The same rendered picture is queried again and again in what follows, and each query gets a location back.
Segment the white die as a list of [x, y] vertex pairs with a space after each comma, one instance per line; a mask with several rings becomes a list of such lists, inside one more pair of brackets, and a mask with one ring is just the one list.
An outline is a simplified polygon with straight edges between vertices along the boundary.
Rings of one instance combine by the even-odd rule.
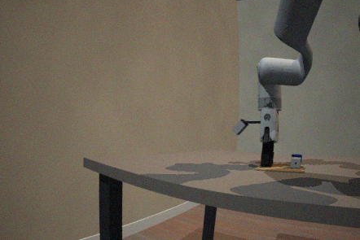
[[301, 168], [301, 157], [292, 157], [291, 168]]

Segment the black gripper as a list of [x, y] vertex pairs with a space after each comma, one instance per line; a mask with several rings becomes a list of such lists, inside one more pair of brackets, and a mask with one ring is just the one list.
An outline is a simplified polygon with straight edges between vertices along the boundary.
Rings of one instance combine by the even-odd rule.
[[282, 111], [282, 108], [260, 107], [258, 108], [258, 110], [259, 109], [262, 109], [260, 129], [260, 141], [263, 142], [261, 153], [261, 166], [270, 167], [272, 156], [274, 160], [274, 143], [279, 141], [279, 111]]

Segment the tan mat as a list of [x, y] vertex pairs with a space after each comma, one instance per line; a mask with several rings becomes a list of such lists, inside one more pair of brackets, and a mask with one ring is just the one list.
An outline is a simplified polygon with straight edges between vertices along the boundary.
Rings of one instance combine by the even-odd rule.
[[271, 167], [262, 167], [259, 165], [255, 170], [257, 171], [268, 171], [268, 172], [295, 172], [305, 173], [303, 165], [301, 168], [291, 168], [291, 164], [273, 164]]

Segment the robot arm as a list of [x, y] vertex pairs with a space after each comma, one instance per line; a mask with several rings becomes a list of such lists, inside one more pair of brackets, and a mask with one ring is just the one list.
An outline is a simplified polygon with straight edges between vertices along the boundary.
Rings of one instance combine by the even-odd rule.
[[258, 108], [282, 108], [281, 85], [300, 85], [309, 74], [313, 62], [313, 52], [307, 37], [322, 1], [279, 1], [274, 33], [280, 41], [301, 53], [297, 60], [261, 59], [257, 65]]

